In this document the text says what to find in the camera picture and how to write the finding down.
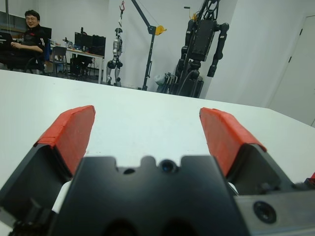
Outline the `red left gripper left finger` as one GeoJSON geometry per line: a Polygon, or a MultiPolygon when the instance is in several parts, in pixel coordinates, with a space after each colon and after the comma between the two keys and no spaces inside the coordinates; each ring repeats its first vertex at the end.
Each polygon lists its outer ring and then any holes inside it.
{"type": "Polygon", "coordinates": [[[56,118],[1,188],[1,222],[34,223],[52,211],[62,186],[74,177],[85,155],[94,121],[93,105],[56,118]]]}

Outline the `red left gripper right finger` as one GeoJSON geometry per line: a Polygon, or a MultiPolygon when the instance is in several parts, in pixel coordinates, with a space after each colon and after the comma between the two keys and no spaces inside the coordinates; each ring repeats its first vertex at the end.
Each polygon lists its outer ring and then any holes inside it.
{"type": "Polygon", "coordinates": [[[294,191],[267,148],[232,114],[201,108],[199,117],[210,154],[239,195],[294,191]]]}

